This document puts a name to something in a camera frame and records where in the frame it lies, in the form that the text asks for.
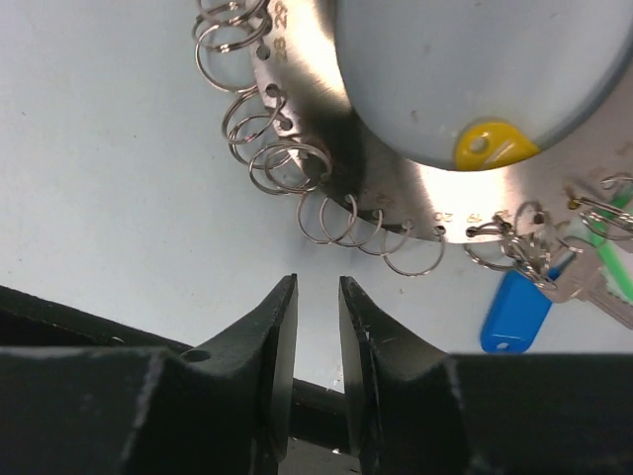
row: yellow plastic tag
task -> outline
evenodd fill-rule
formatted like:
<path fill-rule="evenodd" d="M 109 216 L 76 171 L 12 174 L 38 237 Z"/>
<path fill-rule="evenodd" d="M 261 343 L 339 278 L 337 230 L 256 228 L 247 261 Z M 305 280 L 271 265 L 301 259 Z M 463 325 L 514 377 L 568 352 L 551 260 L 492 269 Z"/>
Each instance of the yellow plastic tag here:
<path fill-rule="evenodd" d="M 539 151 L 515 126 L 486 122 L 462 134 L 455 146 L 454 158 L 458 170 L 490 170 L 512 165 Z"/>

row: metal ring holder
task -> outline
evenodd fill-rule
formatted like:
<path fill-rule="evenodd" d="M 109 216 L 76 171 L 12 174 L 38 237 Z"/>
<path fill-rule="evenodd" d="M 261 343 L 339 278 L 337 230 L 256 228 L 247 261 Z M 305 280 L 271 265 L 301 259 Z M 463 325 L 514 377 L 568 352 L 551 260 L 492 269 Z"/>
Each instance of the metal ring holder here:
<path fill-rule="evenodd" d="M 493 270 L 516 269 L 539 286 L 551 284 L 547 277 L 551 247 L 565 245 L 576 251 L 551 233 L 558 224 L 579 215 L 604 238 L 633 239 L 633 217 L 608 204 L 616 185 L 633 181 L 633 159 L 621 153 L 633 137 L 633 122 L 622 120 L 623 116 L 633 117 L 630 57 L 611 77 L 603 100 L 595 101 L 591 114 L 557 144 L 503 168 L 442 170 L 399 155 L 354 112 L 338 70 L 333 40 L 331 9 L 338 1 L 343 0 L 256 0 L 250 6 L 227 2 L 206 8 L 200 0 L 193 30 L 198 68 L 216 88 L 237 94 L 222 122 L 230 153 L 248 167 L 250 179 L 261 191 L 301 197 L 297 222 L 308 239 L 383 257 L 394 271 L 410 277 L 426 275 L 437 267 L 447 243 L 462 243 L 475 262 Z M 219 14 L 226 12 L 235 15 L 220 20 Z M 240 28 L 245 37 L 232 44 L 211 43 L 214 32 L 221 28 Z M 312 44 L 318 44 L 318 52 Z M 222 54 L 241 48 L 250 49 L 254 85 L 222 84 L 202 65 L 202 49 Z M 261 97 L 265 112 L 236 119 L 241 105 L 256 96 Z M 246 124 L 254 120 L 265 121 L 264 126 L 241 137 Z M 251 143 L 271 128 L 277 141 L 250 158 L 242 156 L 238 145 Z M 319 172 L 315 174 L 306 161 L 316 162 Z M 283 166 L 298 167 L 305 173 L 304 179 L 298 184 L 281 181 L 273 170 Z M 317 215 L 323 238 L 311 236 L 302 217 L 309 194 L 317 189 L 326 195 Z M 456 190 L 463 200 L 456 200 Z M 534 214 L 546 219 L 519 220 L 535 199 Z M 329 201 L 350 213 L 347 228 L 338 235 L 325 224 Z M 375 229 L 357 240 L 354 228 L 359 219 Z M 606 233 L 595 223 L 611 224 L 625 234 Z M 368 249 L 380 230 L 384 231 L 380 250 Z M 386 249 L 388 232 L 403 236 L 390 249 Z M 410 238 L 440 241 L 439 259 L 428 269 L 404 272 L 392 264 L 390 255 Z M 511 265 L 487 262 L 473 252 L 472 243 L 491 240 L 499 240 Z"/>

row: metal plate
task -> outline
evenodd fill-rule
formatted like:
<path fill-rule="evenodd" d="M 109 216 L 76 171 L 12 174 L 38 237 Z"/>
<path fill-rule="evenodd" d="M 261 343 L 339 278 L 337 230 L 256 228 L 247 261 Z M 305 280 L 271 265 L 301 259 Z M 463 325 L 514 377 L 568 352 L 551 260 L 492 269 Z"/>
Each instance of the metal plate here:
<path fill-rule="evenodd" d="M 526 202 L 538 201 L 555 223 L 578 211 L 572 196 L 608 200 L 600 180 L 633 172 L 633 69 L 630 52 L 605 86 L 602 102 L 566 138 L 538 155 L 504 168 L 460 172 L 416 163 L 382 143 L 355 114 L 336 61 L 334 15 L 337 0 L 271 0 L 273 29 L 265 43 L 271 51 L 251 57 L 264 104 L 275 99 L 266 87 L 277 84 L 288 101 L 282 113 L 293 122 L 280 137 L 297 137 L 324 149 L 334 172 L 325 193 L 346 206 L 343 197 L 358 198 L 361 218 L 385 212 L 385 227 L 397 230 L 407 220 L 415 238 L 436 240 L 433 227 L 443 226 L 449 242 L 495 240 L 469 238 L 466 230 L 501 213 L 513 221 Z M 520 234 L 539 229 L 520 220 Z"/>

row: white table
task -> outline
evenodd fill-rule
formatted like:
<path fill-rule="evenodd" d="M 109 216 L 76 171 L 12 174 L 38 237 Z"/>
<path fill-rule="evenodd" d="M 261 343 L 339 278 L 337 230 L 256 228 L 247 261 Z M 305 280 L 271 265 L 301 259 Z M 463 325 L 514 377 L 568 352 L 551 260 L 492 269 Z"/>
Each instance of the white table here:
<path fill-rule="evenodd" d="M 499 274 L 450 246 L 409 280 L 317 246 L 296 201 L 267 197 L 228 154 L 230 97 L 193 62 L 192 2 L 2 0 L 0 285 L 197 344 L 299 274 L 296 377 L 342 390 L 337 285 L 447 351 L 480 351 Z M 397 262 L 438 248 L 420 243 Z M 631 351 L 590 305 L 556 306 L 533 351 Z"/>

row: blue plastic tag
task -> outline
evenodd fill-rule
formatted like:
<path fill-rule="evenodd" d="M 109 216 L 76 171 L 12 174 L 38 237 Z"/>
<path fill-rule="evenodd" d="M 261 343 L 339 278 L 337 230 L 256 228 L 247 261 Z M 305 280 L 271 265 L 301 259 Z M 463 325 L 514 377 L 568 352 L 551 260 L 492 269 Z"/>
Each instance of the blue plastic tag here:
<path fill-rule="evenodd" d="M 550 277 L 558 278 L 557 270 Z M 508 272 L 501 280 L 480 334 L 487 353 L 522 353 L 538 335 L 552 302 L 518 272 Z"/>

